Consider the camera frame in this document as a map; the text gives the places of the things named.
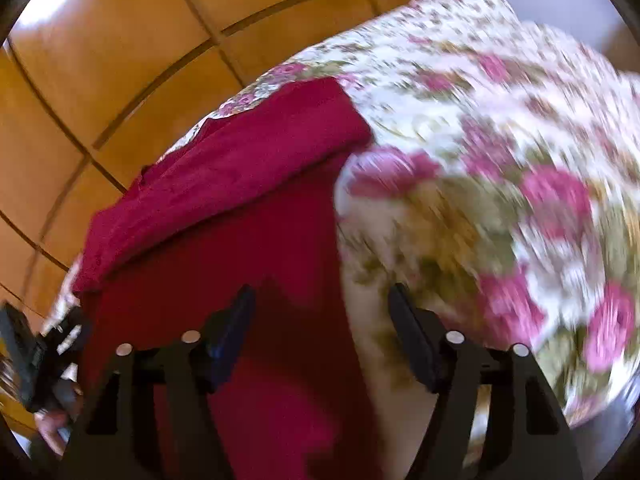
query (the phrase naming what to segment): black mount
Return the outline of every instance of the black mount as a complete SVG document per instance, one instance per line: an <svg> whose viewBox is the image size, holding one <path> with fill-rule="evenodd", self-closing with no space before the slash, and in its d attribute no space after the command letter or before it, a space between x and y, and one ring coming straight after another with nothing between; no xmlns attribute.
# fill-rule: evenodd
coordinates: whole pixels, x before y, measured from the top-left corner
<svg viewBox="0 0 640 480"><path fill-rule="evenodd" d="M59 346L79 326L79 333L69 348ZM47 335L31 333L25 315L6 301L0 309L0 336L19 379L20 403L28 412L42 409L68 411L68 395L60 383L60 375L78 361L90 333L90 324L79 307L73 307Z"/></svg>
<svg viewBox="0 0 640 480"><path fill-rule="evenodd" d="M436 314L411 304L400 284L391 288L388 306L415 377L438 394L406 480L468 478L463 460L481 384L490 384L492 392L476 478L582 480L562 411L526 346L497 351L447 332ZM206 397L229 379L254 310L255 293L245 285L199 332L185 332L163 348L135 351L120 345L99 386L86 397L57 478L164 479L153 389L165 384L180 478L234 480ZM12 479L34 478L25 456L15 446L2 446L2 425L0 437L0 456L8 457L3 466L20 471Z"/></svg>

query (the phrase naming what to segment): red garment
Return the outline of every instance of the red garment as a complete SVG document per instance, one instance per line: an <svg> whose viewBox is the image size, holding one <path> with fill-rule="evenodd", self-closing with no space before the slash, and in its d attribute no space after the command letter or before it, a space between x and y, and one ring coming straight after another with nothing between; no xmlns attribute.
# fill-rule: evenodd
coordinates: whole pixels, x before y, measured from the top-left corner
<svg viewBox="0 0 640 480"><path fill-rule="evenodd" d="M333 78L287 84L253 110L207 122L198 142L151 167L115 206L94 216L76 293L100 289L137 254L369 136Z"/></svg>
<svg viewBox="0 0 640 480"><path fill-rule="evenodd" d="M100 292L81 297L95 323L80 368L81 382L89 386L120 343L137 349L162 346L199 328L213 310L225 308L243 283L256 287L255 319L241 356L230 381L209 401L238 480L382 478L378 428L342 302L335 240L335 179L353 143L369 139L364 123L342 130L357 123L345 117L352 113L313 114L327 139L315 157L322 160L333 153L327 160L289 180L281 178L277 187L270 179L270 192L180 232L117 269ZM255 131L247 132L249 139L244 130L233 132L240 137L235 149L247 153L245 158L229 156L238 175L267 168L257 159L277 161L276 153L283 159L281 176L293 173L282 171L285 162L303 167L291 160L287 147L289 140L299 143L300 136L282 127L286 121L272 117L278 129L271 131L272 123L263 122L263 135L282 135L277 143L260 143L261 151L252 145L260 137ZM306 122L307 140L314 138L313 122L301 116L296 122ZM222 131L224 126L209 139L200 137L190 150L209 149ZM351 141L330 143L332 132ZM185 151L174 158L187 156L191 153ZM192 171L209 174L198 167ZM161 163L145 173L145 180L158 174L169 170ZM245 189L223 180L210 185L227 186L226 193L234 196ZM138 190L130 193L135 196Z"/></svg>

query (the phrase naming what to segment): fabric fold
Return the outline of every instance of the fabric fold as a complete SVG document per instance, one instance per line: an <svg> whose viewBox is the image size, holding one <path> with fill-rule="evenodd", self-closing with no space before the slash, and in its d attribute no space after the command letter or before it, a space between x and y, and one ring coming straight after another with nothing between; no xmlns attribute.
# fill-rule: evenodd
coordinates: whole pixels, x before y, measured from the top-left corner
<svg viewBox="0 0 640 480"><path fill-rule="evenodd" d="M333 78L285 85L252 110L206 121L194 142L148 168L94 216L74 292L100 289L132 257L366 142L369 131Z"/></svg>

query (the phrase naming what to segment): white floral fabric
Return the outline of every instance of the white floral fabric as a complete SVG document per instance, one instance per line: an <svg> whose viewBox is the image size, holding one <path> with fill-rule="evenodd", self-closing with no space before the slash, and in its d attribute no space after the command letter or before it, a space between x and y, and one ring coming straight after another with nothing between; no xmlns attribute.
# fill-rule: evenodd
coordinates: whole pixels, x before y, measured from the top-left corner
<svg viewBox="0 0 640 480"><path fill-rule="evenodd" d="M386 476L404 478L435 400L386 313L396 281L483 344L529 345L571 424L599 412L640 355L640 76L521 23L505 0L412 0L303 50L208 117L320 76L338 79L374 135L345 165L335 208ZM481 390L471 455L487 406Z"/></svg>

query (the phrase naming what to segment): pink rose print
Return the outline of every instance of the pink rose print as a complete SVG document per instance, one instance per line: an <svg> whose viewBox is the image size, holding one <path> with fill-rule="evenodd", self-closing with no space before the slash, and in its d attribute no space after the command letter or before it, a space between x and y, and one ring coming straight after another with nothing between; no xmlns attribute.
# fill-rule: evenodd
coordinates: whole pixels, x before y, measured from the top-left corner
<svg viewBox="0 0 640 480"><path fill-rule="evenodd" d="M514 343L531 345L545 322L545 314L527 291L524 273L512 276L481 276L479 306L495 343L507 348Z"/></svg>
<svg viewBox="0 0 640 480"><path fill-rule="evenodd" d="M433 44L433 40L431 38L420 38L419 36L414 36L413 34L409 34L407 36L407 40L409 40L409 43L413 44Z"/></svg>
<svg viewBox="0 0 640 480"><path fill-rule="evenodd" d="M575 175L553 166L537 166L522 179L520 190L532 206L565 204L579 219L591 218L589 189Z"/></svg>
<svg viewBox="0 0 640 480"><path fill-rule="evenodd" d="M607 135L607 131L599 124L593 125L593 134L600 143L600 147L604 150L610 159L619 156L618 147L613 140Z"/></svg>
<svg viewBox="0 0 640 480"><path fill-rule="evenodd" d="M244 106L250 105L255 100L255 94L253 92L249 92L242 95L237 95L231 101L229 101L226 105L220 108L221 114L230 114L236 110L236 108L241 108Z"/></svg>
<svg viewBox="0 0 640 480"><path fill-rule="evenodd" d="M443 92L453 88L449 78L438 72L420 72L417 74L416 81L432 92Z"/></svg>
<svg viewBox="0 0 640 480"><path fill-rule="evenodd" d="M298 63L297 61L278 65L268 72L269 82L282 83L285 81L293 81L296 76L304 72L305 68L306 65Z"/></svg>
<svg viewBox="0 0 640 480"><path fill-rule="evenodd" d="M478 56L478 63L480 63L482 70L484 70L491 81L504 83L509 79L507 66L499 57L494 55Z"/></svg>
<svg viewBox="0 0 640 480"><path fill-rule="evenodd" d="M501 179L502 168L515 164L512 142L497 133L489 123L479 123L471 117L462 118L460 123L465 133L466 153L462 161L466 172L491 180Z"/></svg>
<svg viewBox="0 0 640 480"><path fill-rule="evenodd" d="M274 67L270 74L271 75L296 75L302 72L306 68L306 65L303 63L298 63L297 61L292 63L285 63Z"/></svg>
<svg viewBox="0 0 640 480"><path fill-rule="evenodd" d="M343 86L343 88L352 88L358 85L358 77L352 73L344 73L338 74L335 76L338 80L338 83Z"/></svg>
<svg viewBox="0 0 640 480"><path fill-rule="evenodd" d="M592 372L604 372L622 355L636 323L634 298L609 282L587 328L582 356Z"/></svg>
<svg viewBox="0 0 640 480"><path fill-rule="evenodd" d="M404 153L395 146L377 146L359 155L351 167L347 191L353 196L386 198L433 178L440 165L425 152Z"/></svg>

